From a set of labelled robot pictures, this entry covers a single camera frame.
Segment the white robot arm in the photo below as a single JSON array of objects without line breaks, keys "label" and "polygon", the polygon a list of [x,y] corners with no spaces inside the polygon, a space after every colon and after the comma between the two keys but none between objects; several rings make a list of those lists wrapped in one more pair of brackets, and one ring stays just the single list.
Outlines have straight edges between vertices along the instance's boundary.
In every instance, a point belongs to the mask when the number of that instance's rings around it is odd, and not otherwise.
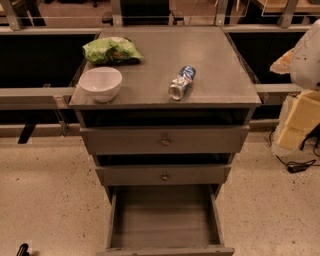
[{"label": "white robot arm", "polygon": [[302,92],[288,106],[283,104],[273,150],[294,151],[320,124],[320,20],[315,21],[295,47],[270,67],[276,74],[289,74]]}]

